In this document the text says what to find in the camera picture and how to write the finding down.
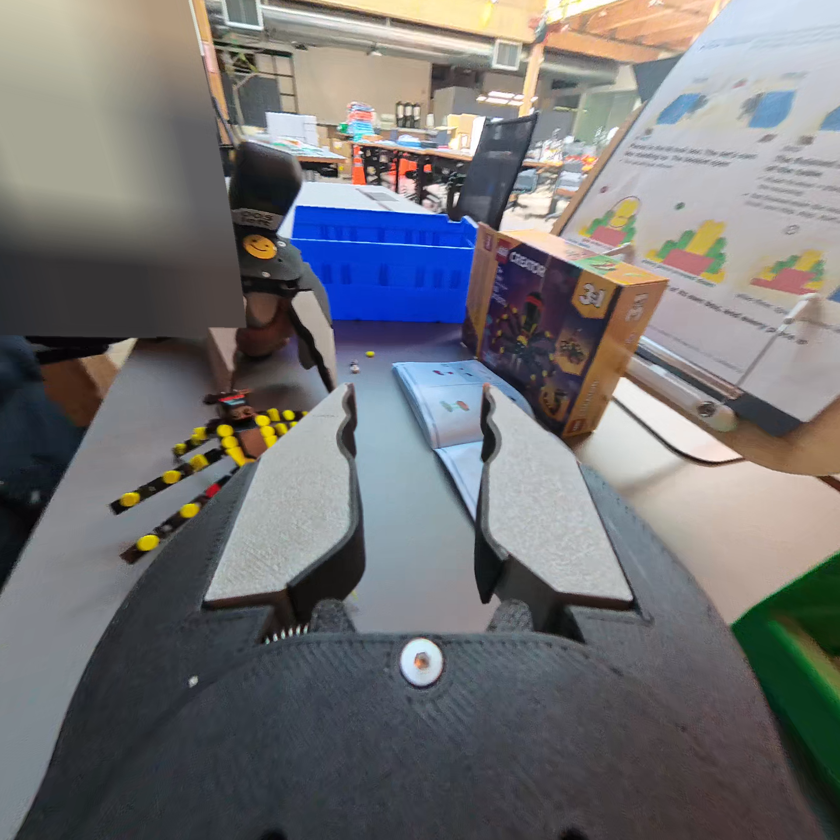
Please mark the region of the yellow lego set box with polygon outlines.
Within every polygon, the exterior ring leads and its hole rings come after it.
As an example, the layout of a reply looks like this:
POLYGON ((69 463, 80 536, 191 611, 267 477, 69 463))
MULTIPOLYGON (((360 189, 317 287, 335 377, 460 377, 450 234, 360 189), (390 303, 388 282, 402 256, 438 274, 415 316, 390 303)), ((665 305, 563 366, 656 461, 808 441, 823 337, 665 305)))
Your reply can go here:
POLYGON ((590 434, 667 285, 545 232, 479 223, 461 340, 550 431, 590 434))

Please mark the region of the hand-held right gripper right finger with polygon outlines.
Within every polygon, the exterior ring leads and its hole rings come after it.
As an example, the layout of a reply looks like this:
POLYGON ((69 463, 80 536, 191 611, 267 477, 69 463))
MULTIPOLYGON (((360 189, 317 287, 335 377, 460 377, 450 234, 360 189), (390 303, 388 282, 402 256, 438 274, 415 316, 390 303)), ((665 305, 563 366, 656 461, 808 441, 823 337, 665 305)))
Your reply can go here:
POLYGON ((558 629, 573 606, 630 612, 633 589, 571 450, 488 383, 480 430, 474 576, 481 602, 522 602, 540 632, 558 629))

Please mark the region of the blue plastic bin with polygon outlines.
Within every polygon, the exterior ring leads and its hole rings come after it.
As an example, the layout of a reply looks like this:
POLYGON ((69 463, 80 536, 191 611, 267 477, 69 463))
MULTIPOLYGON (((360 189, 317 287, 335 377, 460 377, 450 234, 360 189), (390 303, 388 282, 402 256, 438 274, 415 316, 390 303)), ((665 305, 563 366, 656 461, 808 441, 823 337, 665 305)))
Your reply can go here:
POLYGON ((461 322, 478 225, 444 215, 299 206, 291 243, 333 320, 461 322))

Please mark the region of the green plastic bin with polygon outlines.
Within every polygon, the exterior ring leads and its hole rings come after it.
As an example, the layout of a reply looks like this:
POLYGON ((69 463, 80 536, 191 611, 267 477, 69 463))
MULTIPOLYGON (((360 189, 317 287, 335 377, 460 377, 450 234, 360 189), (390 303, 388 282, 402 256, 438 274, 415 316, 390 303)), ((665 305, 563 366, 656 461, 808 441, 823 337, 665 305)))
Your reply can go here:
POLYGON ((839 554, 731 625, 773 712, 839 802, 839 554))

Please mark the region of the black and yellow lego spider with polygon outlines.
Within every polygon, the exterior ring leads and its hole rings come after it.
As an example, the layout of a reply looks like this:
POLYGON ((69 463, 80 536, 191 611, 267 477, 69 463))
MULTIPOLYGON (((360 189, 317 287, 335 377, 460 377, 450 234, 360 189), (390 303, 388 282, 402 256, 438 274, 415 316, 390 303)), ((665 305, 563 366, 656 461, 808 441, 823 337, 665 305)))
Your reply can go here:
POLYGON ((172 466, 136 489, 122 493, 110 502, 109 508, 118 516, 218 464, 226 466, 227 472, 125 548, 120 557, 126 564, 135 564, 162 546, 196 518, 242 468, 254 464, 308 415, 306 410, 289 408, 255 409, 247 389, 211 393, 205 396, 204 403, 214 407, 216 416, 195 427, 189 438, 172 448, 172 466))

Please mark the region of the long wooden work table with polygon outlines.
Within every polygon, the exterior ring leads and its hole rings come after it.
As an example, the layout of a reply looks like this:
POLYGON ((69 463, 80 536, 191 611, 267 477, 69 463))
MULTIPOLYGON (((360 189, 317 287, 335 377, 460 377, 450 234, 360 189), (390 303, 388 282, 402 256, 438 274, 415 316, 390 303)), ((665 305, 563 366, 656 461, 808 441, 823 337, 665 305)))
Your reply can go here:
MULTIPOLYGON (((393 186, 395 192, 398 192, 400 178, 402 177, 401 162, 406 160, 414 162, 414 199, 417 204, 424 203, 428 187, 436 182, 436 173, 441 172, 444 175, 448 175, 448 178, 444 179, 447 189, 453 183, 460 181, 469 167, 473 153, 476 151, 460 152, 448 148, 424 148, 391 141, 354 141, 353 144, 359 144, 363 150, 367 184, 369 183, 370 175, 375 175, 375 183, 380 185, 382 183, 382 176, 393 172, 393 186)), ((562 163, 528 161, 527 156, 519 174, 522 172, 532 172, 536 176, 540 176, 542 173, 547 173, 558 178, 562 172, 562 163)))

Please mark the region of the wooden poster stand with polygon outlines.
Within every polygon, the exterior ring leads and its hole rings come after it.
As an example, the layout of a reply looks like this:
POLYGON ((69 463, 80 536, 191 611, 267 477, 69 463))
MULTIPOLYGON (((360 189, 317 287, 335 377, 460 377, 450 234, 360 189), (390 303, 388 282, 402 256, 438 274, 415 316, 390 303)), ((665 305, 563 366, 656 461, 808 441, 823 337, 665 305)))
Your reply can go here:
POLYGON ((736 456, 767 469, 812 476, 838 488, 839 400, 813 420, 774 436, 744 416, 725 421, 734 385, 681 360, 650 340, 640 340, 625 377, 674 416, 698 427, 736 456))

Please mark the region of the lego instruction booklet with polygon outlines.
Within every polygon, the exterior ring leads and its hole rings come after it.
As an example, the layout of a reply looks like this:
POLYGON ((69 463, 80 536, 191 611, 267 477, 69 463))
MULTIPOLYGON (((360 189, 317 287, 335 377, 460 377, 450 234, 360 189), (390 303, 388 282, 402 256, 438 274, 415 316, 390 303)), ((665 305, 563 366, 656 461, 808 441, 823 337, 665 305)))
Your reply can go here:
POLYGON ((474 518, 483 468, 483 386, 497 387, 530 417, 531 407, 519 392, 477 360, 396 362, 392 372, 430 447, 474 518))

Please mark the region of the person's left hand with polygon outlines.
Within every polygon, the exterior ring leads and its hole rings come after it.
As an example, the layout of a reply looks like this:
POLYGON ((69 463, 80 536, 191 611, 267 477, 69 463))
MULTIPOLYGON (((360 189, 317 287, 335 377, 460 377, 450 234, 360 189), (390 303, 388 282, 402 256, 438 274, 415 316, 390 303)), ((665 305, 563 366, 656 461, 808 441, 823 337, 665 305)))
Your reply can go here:
POLYGON ((289 300, 266 292, 245 295, 246 325, 237 329, 238 352, 250 359, 265 358, 286 347, 295 333, 289 300))

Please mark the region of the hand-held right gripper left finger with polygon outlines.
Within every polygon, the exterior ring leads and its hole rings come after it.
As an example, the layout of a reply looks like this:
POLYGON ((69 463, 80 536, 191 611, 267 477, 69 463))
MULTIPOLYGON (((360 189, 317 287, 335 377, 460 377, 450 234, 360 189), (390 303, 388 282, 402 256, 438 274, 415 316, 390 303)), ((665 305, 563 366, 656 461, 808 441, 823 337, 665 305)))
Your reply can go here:
POLYGON ((337 388, 248 467, 203 603, 269 606, 282 627, 345 600, 364 574, 354 386, 337 388))

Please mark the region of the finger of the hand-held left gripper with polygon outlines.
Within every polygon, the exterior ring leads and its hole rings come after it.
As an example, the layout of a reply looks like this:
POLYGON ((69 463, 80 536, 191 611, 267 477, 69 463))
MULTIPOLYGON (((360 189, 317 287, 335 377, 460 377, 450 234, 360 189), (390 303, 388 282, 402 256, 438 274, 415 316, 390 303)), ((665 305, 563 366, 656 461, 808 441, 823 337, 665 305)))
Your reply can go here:
POLYGON ((297 336, 301 367, 316 369, 328 392, 337 387, 337 354, 329 315, 317 294, 298 283, 287 284, 288 315, 297 336))

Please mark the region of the white flat-topped box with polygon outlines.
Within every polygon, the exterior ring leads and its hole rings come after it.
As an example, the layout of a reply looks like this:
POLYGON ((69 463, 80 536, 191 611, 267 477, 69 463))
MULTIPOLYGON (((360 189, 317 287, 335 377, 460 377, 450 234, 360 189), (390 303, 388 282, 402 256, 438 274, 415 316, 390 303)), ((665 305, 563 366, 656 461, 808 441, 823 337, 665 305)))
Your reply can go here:
POLYGON ((344 182, 304 182, 290 215, 300 207, 331 207, 365 209, 400 214, 434 215, 424 206, 416 204, 383 186, 353 185, 344 182))

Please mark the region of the black mesh office chair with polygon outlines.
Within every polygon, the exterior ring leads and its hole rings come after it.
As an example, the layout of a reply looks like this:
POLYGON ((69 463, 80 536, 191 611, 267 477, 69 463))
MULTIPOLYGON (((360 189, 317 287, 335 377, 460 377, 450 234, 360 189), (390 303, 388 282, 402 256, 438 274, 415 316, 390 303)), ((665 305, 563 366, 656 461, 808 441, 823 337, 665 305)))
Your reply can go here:
POLYGON ((448 189, 450 221, 468 217, 498 230, 531 146, 539 113, 486 122, 463 178, 448 189))

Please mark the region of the metal ventilation duct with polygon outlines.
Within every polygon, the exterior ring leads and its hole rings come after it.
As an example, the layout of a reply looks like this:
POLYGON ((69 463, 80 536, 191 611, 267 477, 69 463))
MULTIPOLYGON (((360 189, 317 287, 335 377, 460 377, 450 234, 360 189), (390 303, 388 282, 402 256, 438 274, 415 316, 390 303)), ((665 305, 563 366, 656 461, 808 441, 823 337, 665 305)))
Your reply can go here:
POLYGON ((491 68, 499 57, 516 59, 496 65, 503 70, 518 70, 530 53, 530 45, 507 36, 468 34, 306 3, 261 3, 259 11, 265 31, 290 44, 378 51, 464 67, 491 68))

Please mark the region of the white printed instruction poster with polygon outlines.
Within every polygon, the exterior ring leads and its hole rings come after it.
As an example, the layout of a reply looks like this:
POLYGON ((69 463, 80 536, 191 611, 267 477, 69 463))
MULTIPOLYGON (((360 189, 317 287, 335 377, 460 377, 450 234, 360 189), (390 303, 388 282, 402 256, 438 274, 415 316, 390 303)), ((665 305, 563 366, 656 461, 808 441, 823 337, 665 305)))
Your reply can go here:
POLYGON ((838 398, 839 2, 730 2, 561 237, 665 278, 647 341, 809 423, 838 398))

